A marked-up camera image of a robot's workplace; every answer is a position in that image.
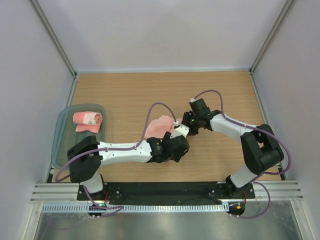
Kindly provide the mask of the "plain pink towel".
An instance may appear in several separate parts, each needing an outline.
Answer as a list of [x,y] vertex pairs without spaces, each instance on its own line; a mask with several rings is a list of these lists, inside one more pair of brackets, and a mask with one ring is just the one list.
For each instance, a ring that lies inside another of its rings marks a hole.
[[174,130],[174,119],[168,115],[152,120],[146,128],[144,138],[162,139],[166,132],[172,133]]

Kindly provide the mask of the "pink bunny towel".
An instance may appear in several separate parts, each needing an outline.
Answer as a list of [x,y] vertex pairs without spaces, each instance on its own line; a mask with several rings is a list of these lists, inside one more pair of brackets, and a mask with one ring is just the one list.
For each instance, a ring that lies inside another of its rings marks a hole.
[[73,114],[72,121],[76,125],[75,131],[77,133],[88,131],[98,134],[103,122],[103,116],[100,112],[76,112]]

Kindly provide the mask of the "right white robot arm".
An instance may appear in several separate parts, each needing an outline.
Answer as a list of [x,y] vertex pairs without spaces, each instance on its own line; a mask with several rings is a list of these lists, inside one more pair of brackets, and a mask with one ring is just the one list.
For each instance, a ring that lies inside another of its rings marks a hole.
[[224,134],[241,143],[244,164],[225,179],[225,192],[237,198],[249,183],[284,159],[284,153],[271,127],[245,124],[229,118],[220,110],[211,111],[200,98],[189,102],[191,111],[185,112],[182,123],[189,127],[189,135],[195,136],[199,129]]

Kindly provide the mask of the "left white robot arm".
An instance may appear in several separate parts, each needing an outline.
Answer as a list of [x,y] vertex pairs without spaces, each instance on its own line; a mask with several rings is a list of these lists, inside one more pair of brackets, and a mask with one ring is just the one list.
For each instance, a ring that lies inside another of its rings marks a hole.
[[72,183],[84,185],[88,194],[101,200],[106,194],[103,177],[98,169],[119,163],[179,162],[189,151],[190,145],[183,135],[171,137],[166,132],[163,139],[151,137],[140,144],[111,144],[87,136],[67,151],[68,169]]

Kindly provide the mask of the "clear glass tray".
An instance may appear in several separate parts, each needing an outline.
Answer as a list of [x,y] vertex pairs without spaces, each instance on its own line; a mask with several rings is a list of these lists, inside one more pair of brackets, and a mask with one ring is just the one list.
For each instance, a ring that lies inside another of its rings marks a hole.
[[[76,132],[77,125],[73,122],[73,115],[77,112],[97,112],[102,114],[102,124],[98,133],[90,131]],[[104,108],[96,103],[71,105],[63,109],[58,115],[53,145],[51,150],[51,163],[60,169],[68,161],[68,150],[88,136],[96,136],[98,141],[105,140],[106,113]]]

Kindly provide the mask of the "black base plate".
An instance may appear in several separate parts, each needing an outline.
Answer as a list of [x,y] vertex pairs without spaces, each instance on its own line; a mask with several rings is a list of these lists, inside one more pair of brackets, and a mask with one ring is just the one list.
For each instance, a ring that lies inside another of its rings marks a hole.
[[255,198],[253,185],[248,183],[238,190],[230,189],[224,181],[203,182],[109,182],[105,183],[101,191],[86,192],[80,185],[77,200],[85,201],[90,196],[95,201],[124,201],[129,199],[165,200],[176,197],[190,196],[192,199],[207,198],[212,200]]

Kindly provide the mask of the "aluminium front rail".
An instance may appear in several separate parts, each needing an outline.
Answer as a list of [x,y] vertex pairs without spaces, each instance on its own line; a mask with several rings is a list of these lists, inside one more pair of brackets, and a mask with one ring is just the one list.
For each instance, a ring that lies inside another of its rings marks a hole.
[[[272,201],[302,201],[302,191],[295,180],[261,181],[253,184],[257,200],[266,201],[267,188]],[[30,203],[71,203],[75,202],[79,185],[76,183],[37,183],[32,191]]]

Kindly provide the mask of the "right aluminium frame post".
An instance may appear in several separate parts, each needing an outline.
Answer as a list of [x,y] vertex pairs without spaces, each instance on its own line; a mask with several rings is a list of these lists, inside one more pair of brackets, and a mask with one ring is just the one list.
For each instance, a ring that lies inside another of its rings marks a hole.
[[282,25],[284,24],[286,18],[290,14],[292,8],[294,7],[296,0],[286,0],[284,2],[283,7],[281,8],[279,14],[277,15],[270,31],[268,32],[261,48],[258,51],[257,56],[255,57],[252,66],[249,69],[249,74],[252,76],[257,69],[258,65],[260,64],[261,60],[263,59],[264,55],[266,54],[267,50],[273,43],[275,37],[277,36],[278,32],[280,31]]

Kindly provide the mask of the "aluminium frame post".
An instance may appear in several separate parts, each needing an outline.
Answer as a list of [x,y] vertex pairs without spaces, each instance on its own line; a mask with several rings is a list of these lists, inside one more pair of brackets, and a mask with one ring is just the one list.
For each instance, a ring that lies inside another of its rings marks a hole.
[[52,28],[52,26],[46,16],[45,12],[43,11],[39,1],[38,0],[29,0],[29,3],[33,7],[37,17],[39,18],[41,24],[43,25],[45,31],[47,32],[49,38],[51,39],[54,47],[56,48],[62,61],[66,65],[71,76],[75,79],[77,77],[77,72],[75,71],[71,61],[69,60],[63,46],[61,45],[61,42],[59,41],[54,29]]
[[257,56],[255,57],[252,66],[249,69],[249,74],[252,76],[257,69],[258,65],[260,64],[261,60],[263,59],[264,55],[266,54],[267,50],[273,43],[275,37],[277,36],[278,32],[280,31],[282,25],[284,24],[286,18],[290,14],[292,8],[294,7],[296,0],[286,0],[284,2],[283,7],[281,8],[279,14],[277,15],[270,31],[268,32],[261,48],[258,51]]

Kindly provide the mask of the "left aluminium frame post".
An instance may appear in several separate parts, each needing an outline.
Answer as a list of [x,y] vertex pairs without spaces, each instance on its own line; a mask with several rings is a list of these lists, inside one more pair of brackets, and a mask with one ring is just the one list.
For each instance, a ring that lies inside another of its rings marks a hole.
[[63,46],[61,45],[61,42],[59,41],[54,29],[52,28],[52,26],[46,16],[45,12],[43,11],[39,1],[38,0],[29,0],[29,3],[33,7],[37,17],[39,18],[41,24],[43,25],[45,31],[47,32],[49,38],[51,39],[54,47],[56,48],[62,61],[66,65],[71,76],[75,79],[77,77],[77,72],[75,71],[71,61],[69,60]]

